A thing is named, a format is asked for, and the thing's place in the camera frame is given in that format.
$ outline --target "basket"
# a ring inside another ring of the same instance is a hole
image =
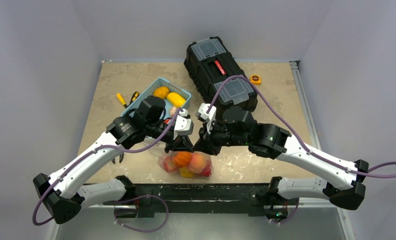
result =
[[[178,93],[180,96],[182,96],[186,101],[185,103],[182,105],[182,108],[187,109],[190,105],[190,98],[192,97],[192,95],[182,89],[181,87],[178,87],[172,83],[170,83],[170,81],[168,81],[167,79],[163,78],[163,77],[159,77],[157,78],[146,90],[143,91],[143,93],[141,93],[139,95],[139,97],[137,97],[137,99],[132,102],[125,110],[124,112],[121,114],[121,116],[124,116],[124,114],[126,114],[126,112],[129,109],[136,109],[140,102],[147,98],[148,96],[151,96],[154,94],[154,91],[162,86],[166,86],[168,87],[168,89],[170,90],[170,92],[175,92]],[[170,108],[173,106],[168,100],[164,99],[165,101],[165,116],[164,119],[169,118],[170,117]]]

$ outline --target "wall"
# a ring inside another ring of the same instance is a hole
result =
[[[301,59],[333,0],[72,0],[101,59],[183,61],[220,36],[241,61]]]
[[[32,180],[76,156],[99,70],[69,0],[0,0],[0,240],[45,238]]]
[[[325,151],[396,161],[396,1],[335,1],[299,67]],[[357,239],[396,239],[396,179],[365,184]]]

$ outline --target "peach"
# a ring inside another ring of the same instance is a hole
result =
[[[208,161],[209,159],[206,155],[199,152],[194,152],[187,168],[195,174],[200,174],[202,171],[204,171],[205,167],[207,167]]]

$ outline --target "tabletop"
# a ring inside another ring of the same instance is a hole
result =
[[[301,102],[289,63],[239,63],[247,76],[258,74],[262,92],[274,109],[288,121],[310,144],[310,134],[305,122]],[[200,122],[194,116],[203,102],[192,80],[181,62],[137,63],[105,62],[93,97],[89,116],[80,144],[79,154],[89,147],[114,118],[119,117],[124,107],[116,98],[120,93],[126,101],[135,92],[143,92],[156,78],[164,77],[170,82],[192,94],[188,108],[195,129],[190,136],[192,143],[199,139]],[[259,99],[256,110],[252,113],[259,123],[272,123],[286,129],[286,126],[273,115]],[[143,147],[137,144],[133,149]],[[133,183],[269,183],[275,176],[288,178],[310,178],[314,175],[306,170],[286,162],[257,157],[247,147],[223,147],[218,156],[212,156],[213,173],[209,179],[188,179],[179,175],[168,174],[157,164],[157,157],[148,151],[128,154],[122,163],[111,161],[95,173],[88,183],[102,183],[126,175]]]

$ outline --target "yellow fruit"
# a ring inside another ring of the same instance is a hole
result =
[[[167,100],[173,106],[176,106],[178,108],[181,107],[186,102],[186,100],[182,96],[180,96],[178,93],[176,93],[176,92],[170,92],[167,95]]]
[[[193,172],[189,171],[187,167],[182,167],[179,169],[180,175],[184,178],[192,179],[194,174]]]
[[[165,99],[170,90],[166,86],[161,86],[154,91],[154,96],[159,97],[161,99]]]

